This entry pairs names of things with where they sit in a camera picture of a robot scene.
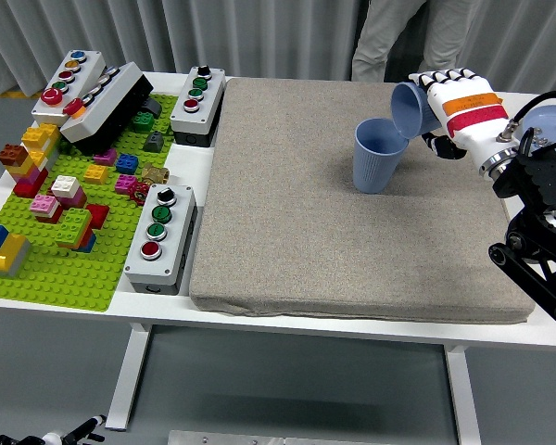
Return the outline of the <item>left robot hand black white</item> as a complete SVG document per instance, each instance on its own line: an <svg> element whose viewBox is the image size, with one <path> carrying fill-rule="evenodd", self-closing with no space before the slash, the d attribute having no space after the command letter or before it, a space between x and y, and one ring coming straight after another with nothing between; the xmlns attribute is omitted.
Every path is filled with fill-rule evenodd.
<svg viewBox="0 0 556 445"><path fill-rule="evenodd" d="M95 434L94 431L107 421L105 415L96 415L71 430L69 433L49 432L42 437L27 436L24 439L13 439L6 435L0 435L0 445L22 445L22 444L79 444L84 439L102 443L105 438Z"/></svg>

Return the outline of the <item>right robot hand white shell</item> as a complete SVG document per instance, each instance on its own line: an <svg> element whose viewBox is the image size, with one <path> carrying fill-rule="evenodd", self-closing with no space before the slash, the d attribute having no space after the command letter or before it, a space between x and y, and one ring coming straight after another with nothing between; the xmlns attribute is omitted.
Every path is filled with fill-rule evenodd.
<svg viewBox="0 0 556 445"><path fill-rule="evenodd" d="M476 168L514 146L497 140L509 116L486 78L457 68L413 73L409 79L424 90L445 135L470 154Z"/></svg>

